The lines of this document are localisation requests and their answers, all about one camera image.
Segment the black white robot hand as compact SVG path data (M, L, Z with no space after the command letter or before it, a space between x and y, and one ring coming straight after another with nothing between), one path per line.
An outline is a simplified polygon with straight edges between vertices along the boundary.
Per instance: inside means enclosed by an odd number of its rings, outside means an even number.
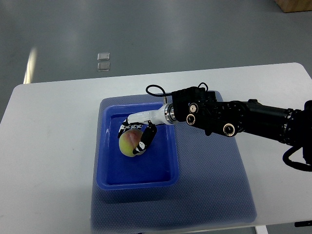
M139 141L139 145L133 150L133 154L136 155L144 150L146 151L156 136L158 125L174 124L174 120L171 119L169 114L170 108L170 104L164 104L158 110L144 111L129 115L120 126L117 136L118 139L128 130L141 130L143 135Z

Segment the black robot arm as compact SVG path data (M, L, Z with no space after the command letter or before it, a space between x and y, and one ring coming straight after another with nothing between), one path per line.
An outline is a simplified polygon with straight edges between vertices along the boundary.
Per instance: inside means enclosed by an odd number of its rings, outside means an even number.
M205 131L226 137L246 132L290 145L283 162L296 170L312 170L312 102L306 101L303 110L282 109L262 105L257 99L248 101L217 101L216 92L204 82L198 86L166 93L171 96L169 117Z

